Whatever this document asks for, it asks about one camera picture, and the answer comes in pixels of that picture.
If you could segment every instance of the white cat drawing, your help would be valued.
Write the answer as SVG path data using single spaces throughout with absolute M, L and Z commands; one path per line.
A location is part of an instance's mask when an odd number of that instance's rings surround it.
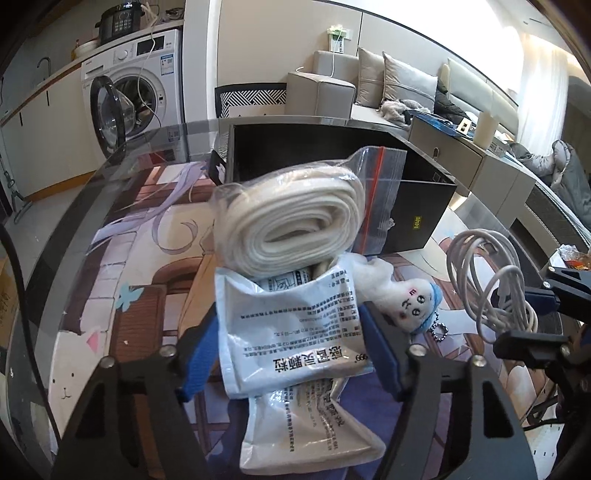
M 82 335 L 58 332 L 51 364 L 49 402 L 60 435 L 64 434 L 74 406 L 102 353 L 98 330 Z

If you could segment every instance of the black box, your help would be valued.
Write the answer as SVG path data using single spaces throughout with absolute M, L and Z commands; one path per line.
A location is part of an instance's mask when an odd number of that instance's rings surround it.
M 230 180 L 244 182 L 274 170 L 316 160 L 342 160 L 358 149 L 406 150 L 406 163 L 383 254 L 422 248 L 435 230 L 456 185 L 437 163 L 386 130 L 317 124 L 234 125 L 230 131 Z

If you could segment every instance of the snack package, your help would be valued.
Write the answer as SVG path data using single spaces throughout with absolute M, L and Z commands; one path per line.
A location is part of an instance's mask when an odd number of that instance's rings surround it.
M 567 267 L 576 270 L 591 270 L 591 255 L 582 254 L 574 245 L 561 245 L 558 248 L 558 253 Z

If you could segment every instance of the gray cushion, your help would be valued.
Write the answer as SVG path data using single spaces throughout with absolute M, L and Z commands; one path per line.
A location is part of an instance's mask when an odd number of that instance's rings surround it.
M 384 96 L 388 100 L 414 100 L 433 111 L 437 77 L 428 75 L 403 61 L 384 56 Z
M 352 83 L 356 88 L 359 79 L 359 59 L 355 55 L 316 50 L 312 72 L 327 77 L 330 77 L 332 73 L 332 78 Z
M 357 103 L 361 106 L 379 108 L 384 94 L 384 57 L 357 48 L 359 56 L 359 83 Z

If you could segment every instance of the washing machine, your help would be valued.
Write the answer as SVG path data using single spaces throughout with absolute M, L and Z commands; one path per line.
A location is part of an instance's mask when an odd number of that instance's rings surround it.
M 168 130 L 171 143 L 179 141 L 180 62 L 180 30 L 140 37 L 83 62 L 82 92 L 98 166 L 115 151 L 122 154 L 130 139 L 155 129 Z M 185 151 L 175 150 L 176 156 Z

